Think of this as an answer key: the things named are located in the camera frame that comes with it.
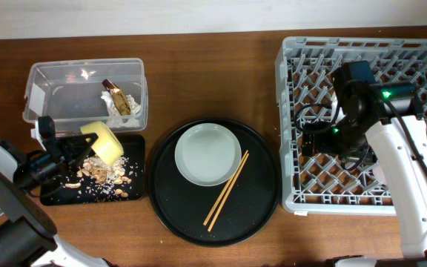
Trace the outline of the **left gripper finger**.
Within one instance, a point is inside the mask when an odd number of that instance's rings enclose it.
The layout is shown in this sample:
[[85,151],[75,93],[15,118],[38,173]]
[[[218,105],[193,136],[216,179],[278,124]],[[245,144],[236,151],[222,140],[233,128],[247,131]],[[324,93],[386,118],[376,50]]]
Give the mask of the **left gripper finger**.
[[83,164],[84,160],[92,154],[93,150],[88,144],[69,144],[67,163],[70,167],[79,167]]
[[57,142],[66,148],[91,148],[98,139],[99,137],[96,133],[87,133],[58,138]]

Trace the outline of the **yellow bowl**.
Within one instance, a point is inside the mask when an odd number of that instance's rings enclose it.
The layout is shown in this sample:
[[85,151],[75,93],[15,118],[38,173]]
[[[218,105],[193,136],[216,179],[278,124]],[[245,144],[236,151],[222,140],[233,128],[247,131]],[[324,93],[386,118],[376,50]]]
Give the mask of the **yellow bowl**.
[[104,122],[91,122],[81,126],[80,130],[82,134],[97,136],[91,148],[106,165],[112,166],[124,154],[121,143]]

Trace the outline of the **food scraps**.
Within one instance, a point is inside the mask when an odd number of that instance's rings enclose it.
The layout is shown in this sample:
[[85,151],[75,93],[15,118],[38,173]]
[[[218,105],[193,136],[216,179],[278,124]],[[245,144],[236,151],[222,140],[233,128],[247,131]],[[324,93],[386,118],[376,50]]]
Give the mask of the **food scraps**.
[[75,177],[67,178],[62,188],[75,191],[76,198],[87,195],[95,197],[95,201],[127,199],[140,171],[139,164],[129,157],[121,156],[108,166],[98,156],[88,156]]

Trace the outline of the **white tissue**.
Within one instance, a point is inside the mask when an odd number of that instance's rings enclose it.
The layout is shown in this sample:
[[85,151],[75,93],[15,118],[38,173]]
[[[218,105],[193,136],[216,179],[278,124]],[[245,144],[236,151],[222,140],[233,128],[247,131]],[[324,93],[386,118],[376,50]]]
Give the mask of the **white tissue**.
[[[134,98],[131,95],[126,96],[128,99],[128,104],[130,106],[131,114],[137,115],[141,111],[141,105],[138,104]],[[113,97],[110,95],[109,92],[103,91],[101,99],[105,101],[108,116],[110,117],[109,120],[106,122],[106,125],[109,128],[138,128],[139,127],[139,120],[136,118],[123,120],[123,119],[117,119],[117,116],[120,116],[120,112],[116,108],[116,105],[113,101]]]

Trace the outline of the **round black serving tray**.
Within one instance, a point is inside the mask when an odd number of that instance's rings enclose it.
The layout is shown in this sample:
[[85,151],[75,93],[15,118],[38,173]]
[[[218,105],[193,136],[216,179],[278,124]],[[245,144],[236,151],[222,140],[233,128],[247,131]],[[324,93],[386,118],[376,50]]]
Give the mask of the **round black serving tray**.
[[279,202],[281,171],[268,142],[252,127],[232,119],[210,119],[238,138],[249,157],[212,229],[203,224],[222,186],[202,187],[178,171],[174,151],[189,122],[161,141],[148,172],[151,205],[162,224],[174,235],[196,245],[222,247],[255,235],[269,221]]

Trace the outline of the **grey round plate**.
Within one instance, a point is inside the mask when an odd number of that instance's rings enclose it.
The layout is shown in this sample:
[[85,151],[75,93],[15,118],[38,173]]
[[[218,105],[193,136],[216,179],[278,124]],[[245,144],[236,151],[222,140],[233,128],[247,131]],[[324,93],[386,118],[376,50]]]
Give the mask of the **grey round plate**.
[[178,139],[174,159],[187,181],[204,187],[227,182],[242,160],[237,137],[225,126],[200,123],[189,127]]

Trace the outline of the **gold brown snack wrapper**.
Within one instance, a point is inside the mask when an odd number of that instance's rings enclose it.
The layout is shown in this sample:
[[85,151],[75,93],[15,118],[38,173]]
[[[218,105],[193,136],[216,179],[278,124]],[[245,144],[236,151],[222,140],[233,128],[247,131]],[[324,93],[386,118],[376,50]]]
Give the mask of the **gold brown snack wrapper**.
[[126,95],[122,92],[120,87],[112,81],[105,79],[102,81],[105,89],[110,93],[116,109],[122,116],[131,115],[131,109]]

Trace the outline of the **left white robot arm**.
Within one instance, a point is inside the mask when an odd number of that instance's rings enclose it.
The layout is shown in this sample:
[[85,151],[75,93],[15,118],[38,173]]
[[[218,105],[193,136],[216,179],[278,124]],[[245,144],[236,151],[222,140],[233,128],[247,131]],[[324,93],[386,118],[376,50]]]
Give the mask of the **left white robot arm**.
[[58,234],[31,191],[69,171],[62,159],[44,151],[25,154],[0,140],[0,266],[109,266]]

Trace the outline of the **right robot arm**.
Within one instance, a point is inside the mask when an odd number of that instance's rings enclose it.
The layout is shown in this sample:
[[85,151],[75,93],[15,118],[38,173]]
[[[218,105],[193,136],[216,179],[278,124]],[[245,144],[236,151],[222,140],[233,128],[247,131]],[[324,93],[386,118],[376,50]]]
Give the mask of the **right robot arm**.
[[398,217],[403,258],[344,258],[335,263],[358,266],[427,266],[427,133],[423,106],[409,82],[377,84],[368,80],[335,81],[335,113],[330,122],[307,123],[302,154],[345,159],[364,148],[383,173]]

